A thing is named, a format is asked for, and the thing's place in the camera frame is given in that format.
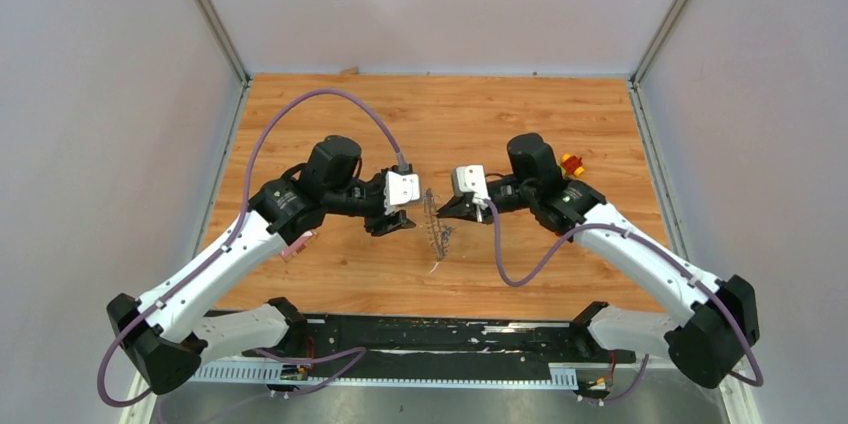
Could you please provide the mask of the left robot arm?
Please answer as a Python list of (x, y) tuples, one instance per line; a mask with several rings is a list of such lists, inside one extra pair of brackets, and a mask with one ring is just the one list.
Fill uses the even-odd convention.
[(253, 349), (293, 357), (306, 348), (306, 319), (286, 298), (210, 316), (216, 302), (276, 254), (291, 256), (327, 215), (359, 217), (374, 237), (414, 227), (405, 207), (421, 197), (410, 165), (360, 179), (362, 150), (343, 136), (316, 144), (308, 160), (271, 180), (206, 249), (157, 287), (107, 306), (119, 346), (156, 395), (186, 383), (203, 365)]

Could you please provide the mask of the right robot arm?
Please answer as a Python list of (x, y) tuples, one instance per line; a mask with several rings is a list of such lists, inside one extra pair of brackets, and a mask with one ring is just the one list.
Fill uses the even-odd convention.
[[(752, 387), (765, 383), (753, 353), (760, 338), (756, 293), (739, 275), (722, 279), (671, 252), (630, 222), (598, 190), (564, 174), (553, 148), (537, 133), (506, 145), (510, 173), (489, 180), (480, 165), (455, 168), (452, 198), (437, 212), (494, 227), (495, 262), (502, 281), (522, 287), (565, 244), (574, 243), (614, 265), (661, 305), (661, 312), (628, 311), (605, 302), (587, 307), (571, 347), (584, 361), (609, 350), (670, 360), (695, 384), (714, 389), (726, 377)], [(502, 254), (502, 216), (529, 211), (557, 242), (523, 278), (511, 278)]]

